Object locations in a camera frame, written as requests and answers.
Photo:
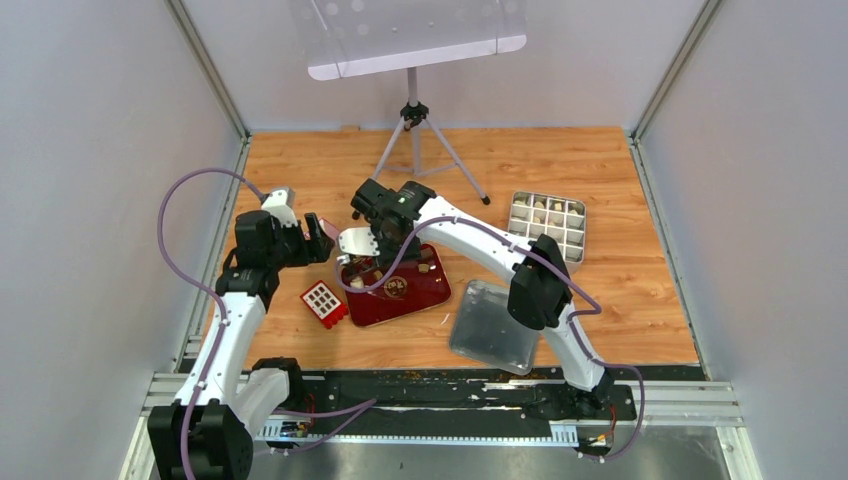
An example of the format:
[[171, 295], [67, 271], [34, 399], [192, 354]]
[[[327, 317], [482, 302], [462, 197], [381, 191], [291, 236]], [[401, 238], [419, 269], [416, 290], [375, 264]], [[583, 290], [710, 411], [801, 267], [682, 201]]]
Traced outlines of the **dark red chocolate tray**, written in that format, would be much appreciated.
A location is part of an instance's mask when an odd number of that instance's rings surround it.
[[[451, 285], [435, 247], [422, 244], [420, 253], [420, 259], [402, 262], [389, 277], [385, 275], [388, 268], [377, 268], [372, 258], [358, 258], [342, 267], [341, 278], [349, 286], [355, 277], [363, 280], [364, 287], [386, 278], [376, 290], [345, 293], [354, 325], [375, 326], [440, 306], [451, 298]], [[419, 264], [427, 264], [429, 272], [420, 273]]]

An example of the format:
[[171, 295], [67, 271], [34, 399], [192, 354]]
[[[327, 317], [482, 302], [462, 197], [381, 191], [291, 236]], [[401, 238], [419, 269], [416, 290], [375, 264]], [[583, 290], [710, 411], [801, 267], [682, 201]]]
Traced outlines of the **divided silver tin box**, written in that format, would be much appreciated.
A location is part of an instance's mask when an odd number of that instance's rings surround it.
[[582, 201], [527, 191], [512, 195], [507, 231], [530, 240], [542, 234], [551, 237], [571, 274], [585, 259], [586, 226], [587, 209]]

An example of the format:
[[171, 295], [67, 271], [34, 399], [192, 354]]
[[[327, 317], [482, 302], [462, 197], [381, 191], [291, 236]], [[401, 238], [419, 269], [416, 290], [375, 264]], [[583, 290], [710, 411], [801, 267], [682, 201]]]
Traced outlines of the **pink square card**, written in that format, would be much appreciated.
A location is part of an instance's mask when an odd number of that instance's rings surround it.
[[340, 228], [324, 218], [319, 219], [319, 224], [328, 238], [331, 238], [334, 242], [339, 240], [341, 234]]

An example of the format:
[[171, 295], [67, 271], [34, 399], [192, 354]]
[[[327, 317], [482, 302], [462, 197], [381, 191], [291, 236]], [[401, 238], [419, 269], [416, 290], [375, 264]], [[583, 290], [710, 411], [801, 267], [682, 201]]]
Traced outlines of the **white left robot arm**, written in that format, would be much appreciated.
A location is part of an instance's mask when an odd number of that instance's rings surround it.
[[236, 245], [211, 294], [213, 325], [175, 399], [150, 412], [147, 430], [163, 479], [245, 479], [254, 439], [290, 395], [294, 360], [262, 360], [239, 384], [252, 339], [284, 268], [329, 259], [334, 241], [314, 213], [289, 226], [266, 210], [241, 214]]

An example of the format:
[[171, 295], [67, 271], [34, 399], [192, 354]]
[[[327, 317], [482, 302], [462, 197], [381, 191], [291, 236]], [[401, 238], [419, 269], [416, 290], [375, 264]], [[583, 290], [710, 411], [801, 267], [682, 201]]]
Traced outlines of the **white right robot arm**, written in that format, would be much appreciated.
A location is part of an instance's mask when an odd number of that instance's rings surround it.
[[[596, 315], [602, 309], [571, 279], [552, 237], [542, 234], [530, 240], [495, 228], [414, 181], [392, 190], [368, 179], [351, 205], [354, 218], [367, 224], [339, 234], [343, 254], [371, 257], [392, 274], [417, 253], [419, 243], [455, 251], [508, 286], [510, 316], [543, 335], [568, 385], [596, 403], [608, 398], [614, 383], [611, 367], [595, 352], [579, 322], [585, 313]], [[576, 307], [575, 295], [589, 304], [586, 312]]]

